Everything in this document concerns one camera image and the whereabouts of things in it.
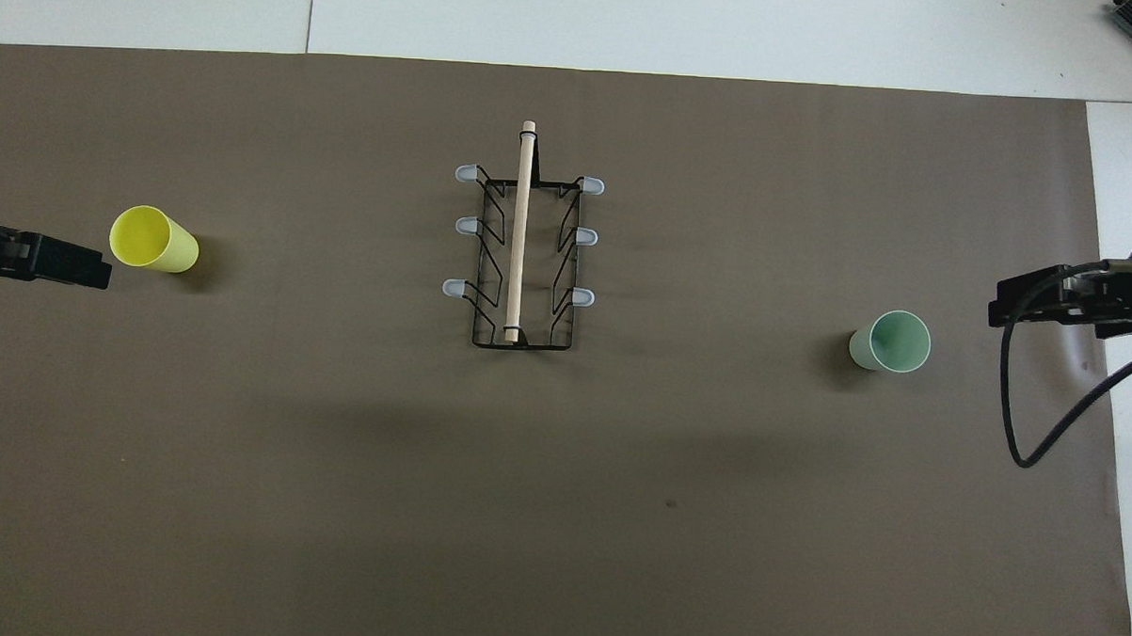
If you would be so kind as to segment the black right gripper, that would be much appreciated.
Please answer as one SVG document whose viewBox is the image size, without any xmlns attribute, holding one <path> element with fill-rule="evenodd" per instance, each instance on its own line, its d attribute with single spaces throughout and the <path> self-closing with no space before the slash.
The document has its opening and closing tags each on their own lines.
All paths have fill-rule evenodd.
<svg viewBox="0 0 1132 636">
<path fill-rule="evenodd" d="M 988 326 L 1004 327 L 1010 323 L 1057 323 L 1074 325 L 1065 281 L 1072 266 L 1054 265 L 1028 270 L 995 285 L 995 298 L 988 304 Z M 1086 263 L 1081 270 L 1095 284 L 1098 301 L 1110 306 L 1112 327 L 1096 329 L 1096 337 L 1132 334 L 1132 251 L 1123 260 Z"/>
</svg>

